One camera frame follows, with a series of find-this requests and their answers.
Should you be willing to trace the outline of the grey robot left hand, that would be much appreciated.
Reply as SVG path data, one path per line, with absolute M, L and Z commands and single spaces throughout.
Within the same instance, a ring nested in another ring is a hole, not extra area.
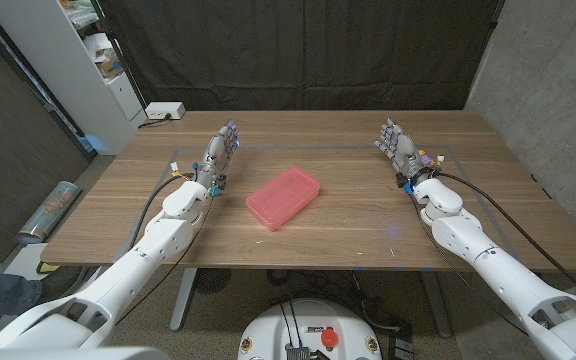
M 237 127 L 229 119 L 211 138 L 195 170 L 195 181 L 204 186 L 211 196 L 217 196 L 224 188 L 230 161 L 239 146 Z

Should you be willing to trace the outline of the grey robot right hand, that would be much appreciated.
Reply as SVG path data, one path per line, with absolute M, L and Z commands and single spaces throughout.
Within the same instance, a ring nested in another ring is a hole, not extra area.
M 391 118 L 381 126 L 380 137 L 374 144 L 389 159 L 393 168 L 407 178 L 412 178 L 424 167 L 412 139 Z

